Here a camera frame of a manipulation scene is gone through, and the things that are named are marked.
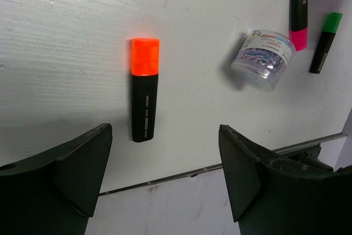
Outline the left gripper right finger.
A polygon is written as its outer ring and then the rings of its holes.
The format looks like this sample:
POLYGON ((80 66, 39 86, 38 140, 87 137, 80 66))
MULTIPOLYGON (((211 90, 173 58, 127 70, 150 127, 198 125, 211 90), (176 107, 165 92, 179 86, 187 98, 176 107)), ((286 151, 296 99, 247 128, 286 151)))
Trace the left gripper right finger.
POLYGON ((351 234, 351 167, 294 161, 221 125, 218 145, 241 234, 351 234))

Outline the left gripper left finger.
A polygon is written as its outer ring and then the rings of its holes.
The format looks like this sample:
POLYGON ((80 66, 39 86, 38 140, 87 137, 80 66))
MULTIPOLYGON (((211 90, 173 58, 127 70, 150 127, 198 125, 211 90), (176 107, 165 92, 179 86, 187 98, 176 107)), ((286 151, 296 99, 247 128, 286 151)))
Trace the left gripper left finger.
POLYGON ((112 146, 104 123, 1 167, 1 234, 84 234, 112 146))

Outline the clear jar of paperclips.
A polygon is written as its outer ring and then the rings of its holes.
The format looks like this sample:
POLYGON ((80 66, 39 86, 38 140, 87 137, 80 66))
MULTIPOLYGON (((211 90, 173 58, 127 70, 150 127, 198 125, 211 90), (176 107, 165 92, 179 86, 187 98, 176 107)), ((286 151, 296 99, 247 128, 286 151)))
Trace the clear jar of paperclips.
POLYGON ((248 85, 273 91, 295 56, 296 49, 286 36, 269 30, 254 30, 242 44, 230 68, 248 85))

